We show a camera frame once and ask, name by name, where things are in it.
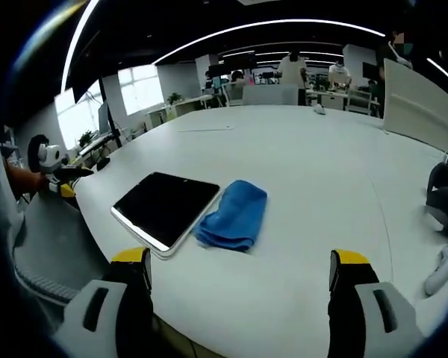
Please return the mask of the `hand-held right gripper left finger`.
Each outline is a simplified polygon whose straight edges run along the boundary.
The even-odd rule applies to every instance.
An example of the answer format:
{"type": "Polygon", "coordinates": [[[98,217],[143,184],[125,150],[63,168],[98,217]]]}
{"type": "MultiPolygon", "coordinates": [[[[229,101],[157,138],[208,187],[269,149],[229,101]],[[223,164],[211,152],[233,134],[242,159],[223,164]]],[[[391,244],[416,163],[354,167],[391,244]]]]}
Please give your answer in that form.
{"type": "Polygon", "coordinates": [[[151,251],[117,254],[65,307],[55,340],[69,357],[136,357],[152,332],[151,251]]]}

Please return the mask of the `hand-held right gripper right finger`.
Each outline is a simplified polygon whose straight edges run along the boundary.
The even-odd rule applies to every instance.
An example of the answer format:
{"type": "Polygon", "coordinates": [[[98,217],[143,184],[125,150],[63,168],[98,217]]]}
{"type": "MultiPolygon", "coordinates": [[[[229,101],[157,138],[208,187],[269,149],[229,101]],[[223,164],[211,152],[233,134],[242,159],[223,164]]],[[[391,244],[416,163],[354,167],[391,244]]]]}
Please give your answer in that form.
{"type": "Polygon", "coordinates": [[[410,357],[423,341],[414,307],[354,251],[331,251],[328,315],[329,357],[410,357]]]}

